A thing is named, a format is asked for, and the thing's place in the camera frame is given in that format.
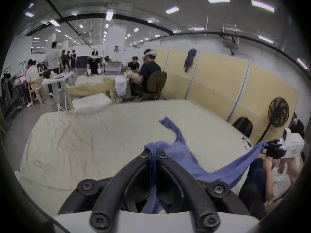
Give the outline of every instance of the gray t-shirt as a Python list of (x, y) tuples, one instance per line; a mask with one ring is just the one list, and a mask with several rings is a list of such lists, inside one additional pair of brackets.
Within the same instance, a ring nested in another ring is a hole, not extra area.
[(50, 49), (46, 53), (45, 60), (47, 61), (47, 65), (49, 69), (58, 68), (58, 58), (61, 56), (60, 52), (56, 49)]

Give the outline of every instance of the table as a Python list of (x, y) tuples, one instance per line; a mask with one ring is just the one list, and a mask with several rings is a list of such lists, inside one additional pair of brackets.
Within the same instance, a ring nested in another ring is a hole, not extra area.
[[(65, 87), (66, 80), (68, 80), (73, 74), (74, 74), (74, 71), (66, 73), (63, 77), (61, 77), (59, 79), (49, 78), (49, 79), (46, 79), (46, 80), (42, 80), (41, 84), (45, 86), (45, 85), (48, 85), (48, 84), (53, 84), (53, 83), (60, 82), (61, 85), (62, 85), (62, 88), (65, 90), (66, 89), (66, 87)], [(59, 91), (57, 91), (57, 110), (59, 111), (58, 93), (59, 93)], [(67, 94), (66, 94), (66, 91), (65, 91), (65, 110), (67, 111)]]

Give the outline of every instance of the blue cloth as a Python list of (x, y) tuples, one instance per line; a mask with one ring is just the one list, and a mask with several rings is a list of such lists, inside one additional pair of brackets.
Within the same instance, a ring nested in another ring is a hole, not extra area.
[(206, 172), (197, 162), (196, 158), (188, 150), (185, 139), (181, 134), (180, 129), (168, 118), (165, 117), (159, 121), (166, 128), (173, 130), (176, 133), (175, 142), (170, 145), (167, 142), (149, 143), (144, 146), (144, 149), (148, 149), (151, 153), (151, 195), (144, 206), (142, 213), (158, 213), (162, 210), (159, 201), (156, 199), (156, 151), (157, 149), (163, 150), (170, 158), (181, 165), (186, 171), (188, 171), (195, 179), (214, 182), (223, 181), (227, 183), (231, 188), (234, 187), (241, 179), (243, 173), (248, 166), (256, 159), (263, 148), (266, 146), (266, 142), (258, 143), (251, 151), (236, 159), (232, 163), (223, 168), (215, 171), (214, 173)]

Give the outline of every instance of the ceiling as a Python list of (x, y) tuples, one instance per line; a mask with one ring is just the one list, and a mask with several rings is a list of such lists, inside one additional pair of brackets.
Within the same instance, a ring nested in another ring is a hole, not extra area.
[[(275, 8), (275, 12), (254, 7), (251, 0), (230, 0), (230, 3), (209, 3), (208, 0), (50, 0), (57, 14), (46, 0), (33, 0), (33, 6), (26, 8), (25, 12), (34, 14), (33, 17), (24, 16), (18, 34), (27, 34), (43, 22), (51, 19), (72, 16), (73, 13), (105, 13), (107, 10), (114, 11), (115, 14), (130, 16), (144, 21), (152, 20), (155, 25), (164, 27), (168, 30), (181, 30), (181, 33), (193, 32), (191, 27), (206, 27), (207, 32), (235, 33), (226, 28), (239, 29), (239, 35), (247, 36), (258, 40), (258, 35), (262, 35), (274, 41), (272, 46), (280, 49), (282, 52), (296, 60), (303, 59), (308, 65), (311, 65), (309, 59), (309, 50), (306, 48), (303, 38), (300, 35), (299, 28), (290, 16), (286, 7), (280, 0), (259, 0), (270, 4)], [(179, 11), (167, 14), (165, 10), (174, 6), (179, 7)], [(99, 44), (103, 39), (105, 30), (105, 18), (91, 18), (69, 21), (72, 27), (81, 34), (88, 43)], [(40, 38), (48, 37), (55, 32), (55, 26), (47, 27), (34, 36), (41, 35)], [(63, 41), (64, 34), (75, 39), (80, 44), (86, 44), (84, 40), (66, 23), (62, 23), (58, 29), (62, 32), (57, 33), (57, 41)], [(129, 45), (135, 42), (135, 39), (150, 38), (160, 34), (167, 33), (138, 24), (137, 22), (127, 22), (127, 30), (131, 37), (126, 39), (125, 44)]]

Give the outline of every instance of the fan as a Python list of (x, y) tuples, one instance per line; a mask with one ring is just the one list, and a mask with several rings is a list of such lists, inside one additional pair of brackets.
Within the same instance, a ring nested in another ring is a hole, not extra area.
[(270, 103), (268, 110), (268, 116), (270, 121), (268, 123), (265, 132), (262, 134), (258, 142), (260, 142), (262, 138), (265, 136), (271, 124), (277, 128), (282, 127), (288, 120), (289, 112), (290, 109), (285, 99), (283, 98), (273, 99), (272, 102)]

